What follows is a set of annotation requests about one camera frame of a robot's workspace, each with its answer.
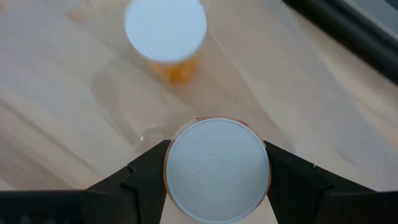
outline white lid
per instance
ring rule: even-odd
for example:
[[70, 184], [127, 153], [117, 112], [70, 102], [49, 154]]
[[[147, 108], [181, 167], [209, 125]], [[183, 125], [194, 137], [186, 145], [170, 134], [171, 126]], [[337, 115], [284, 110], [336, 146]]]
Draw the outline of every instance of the white lid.
[[201, 46], [206, 16], [199, 0], [133, 0], [126, 8], [124, 28], [140, 54], [176, 63]]
[[231, 223], [265, 197], [270, 166], [264, 143], [226, 118], [199, 121], [181, 132], [166, 158], [165, 179], [176, 206], [203, 223]]

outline wooden surface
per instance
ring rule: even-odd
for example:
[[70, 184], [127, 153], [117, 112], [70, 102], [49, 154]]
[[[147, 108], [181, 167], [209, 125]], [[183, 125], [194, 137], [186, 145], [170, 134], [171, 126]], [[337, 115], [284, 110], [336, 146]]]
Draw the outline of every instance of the wooden surface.
[[[170, 86], [129, 45], [125, 4], [0, 0], [0, 189], [84, 189], [203, 115], [398, 189], [398, 88], [300, 16], [271, 0], [204, 1], [199, 71]], [[194, 223], [169, 199], [162, 222]], [[267, 200], [240, 221], [274, 222]]]

